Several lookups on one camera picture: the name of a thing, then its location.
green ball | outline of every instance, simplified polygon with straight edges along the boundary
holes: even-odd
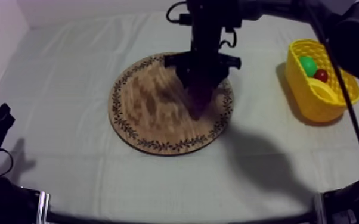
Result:
[[[312,78],[317,72],[317,65],[313,58],[304,56],[300,57],[299,61],[308,77]]]

decorative leaf border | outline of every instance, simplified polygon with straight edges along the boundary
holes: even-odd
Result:
[[[196,144],[204,144],[209,139],[213,140],[216,138],[222,130],[228,124],[228,120],[230,119],[231,113],[233,111],[232,104],[232,91],[227,82],[222,82],[219,87],[222,88],[222,93],[224,95],[222,105],[224,108],[224,113],[220,114],[220,119],[215,122],[213,129],[209,131],[209,134],[206,135],[198,135],[195,138],[180,140],[178,143],[172,144],[170,142],[159,142],[159,141],[148,141],[145,138],[139,139],[139,134],[131,127],[127,120],[125,120],[122,115],[122,104],[121,104],[121,89],[122,86],[125,85],[130,77],[134,75],[134,73],[152,65],[155,62],[164,61],[164,55],[152,56],[139,65],[134,66],[132,69],[127,71],[115,84],[113,87],[112,93],[112,107],[111,110],[113,112],[113,123],[117,124],[118,127],[124,131],[128,135],[129,138],[135,140],[137,145],[142,146],[144,148],[153,149],[156,151],[162,150],[172,150],[180,152],[183,148],[189,148],[195,146]]]

wood grain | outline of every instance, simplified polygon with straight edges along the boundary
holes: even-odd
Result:
[[[125,142],[145,153],[190,153],[226,128],[233,111],[233,92],[224,80],[203,115],[192,119],[188,95],[175,69],[164,68],[163,56],[144,58],[119,76],[109,96],[110,123]]]

white tablecloth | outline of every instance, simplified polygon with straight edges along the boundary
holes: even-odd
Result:
[[[223,49],[243,62],[229,78],[230,127],[200,151],[167,158],[120,140],[107,97],[137,60],[187,51],[189,27],[155,13],[31,30],[0,82],[0,105],[7,102],[16,118],[3,144],[16,157],[10,178],[49,192],[56,211],[143,222],[294,215],[308,210],[314,193],[358,180],[348,113],[332,125],[306,124],[282,79],[289,44],[314,38],[310,26],[266,16],[244,21],[237,33],[237,47]],[[359,118],[359,103],[355,109]]]

plastic basket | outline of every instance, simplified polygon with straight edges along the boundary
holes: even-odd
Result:
[[[308,76],[299,62],[299,57],[309,56],[314,59],[318,69],[325,69],[329,75],[327,84],[335,92],[337,101],[321,97],[308,83]],[[303,116],[314,122],[332,121],[346,110],[345,99],[338,84],[329,57],[324,46],[314,40],[297,40],[291,43],[285,71],[286,79],[295,96]],[[341,70],[341,75],[348,89],[353,104],[359,101],[359,85],[355,78]]]

